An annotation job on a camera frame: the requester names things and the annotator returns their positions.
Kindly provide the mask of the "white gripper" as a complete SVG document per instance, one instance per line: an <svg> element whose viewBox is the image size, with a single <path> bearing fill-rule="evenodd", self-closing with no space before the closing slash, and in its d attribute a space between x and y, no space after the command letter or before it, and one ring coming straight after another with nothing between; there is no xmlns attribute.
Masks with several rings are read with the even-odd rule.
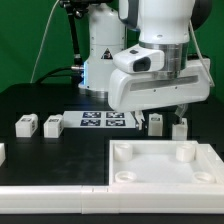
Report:
<svg viewBox="0 0 224 224"><path fill-rule="evenodd" d="M118 112L134 112L136 127L143 129L141 110L178 105L178 123L188 109L187 103L204 101L210 84L199 60L190 60L177 78L165 79L155 73L127 74L116 69L109 81L108 103Z"/></svg>

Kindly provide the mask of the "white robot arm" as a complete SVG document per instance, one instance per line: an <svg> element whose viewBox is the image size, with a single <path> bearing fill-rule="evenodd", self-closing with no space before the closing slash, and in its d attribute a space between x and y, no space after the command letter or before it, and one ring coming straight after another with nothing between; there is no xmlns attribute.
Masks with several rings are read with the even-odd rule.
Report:
<svg viewBox="0 0 224 224"><path fill-rule="evenodd" d="M90 54L82 92L105 99L117 112L142 120L148 109L204 101L214 85L210 60L188 54L195 31L208 19L212 0L108 0L88 6Z"/></svg>

